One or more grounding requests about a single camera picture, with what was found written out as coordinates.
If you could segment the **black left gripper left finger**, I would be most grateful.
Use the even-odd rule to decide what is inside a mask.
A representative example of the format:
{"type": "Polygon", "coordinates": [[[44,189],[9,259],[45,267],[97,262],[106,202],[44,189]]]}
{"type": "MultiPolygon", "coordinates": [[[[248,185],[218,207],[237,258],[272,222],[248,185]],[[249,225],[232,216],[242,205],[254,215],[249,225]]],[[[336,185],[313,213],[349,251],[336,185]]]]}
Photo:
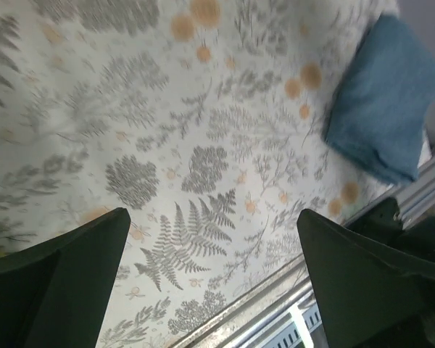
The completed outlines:
{"type": "Polygon", "coordinates": [[[95,347],[131,218],[118,207],[0,258],[0,347],[95,347]]]}

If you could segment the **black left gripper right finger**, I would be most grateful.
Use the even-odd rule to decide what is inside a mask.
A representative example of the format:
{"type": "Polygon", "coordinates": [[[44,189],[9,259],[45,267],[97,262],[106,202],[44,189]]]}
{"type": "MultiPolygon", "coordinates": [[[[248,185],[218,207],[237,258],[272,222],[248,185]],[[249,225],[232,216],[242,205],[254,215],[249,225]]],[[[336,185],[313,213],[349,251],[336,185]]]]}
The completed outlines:
{"type": "Polygon", "coordinates": [[[435,347],[435,217],[379,240],[308,209],[297,228],[330,347],[435,347]]]}

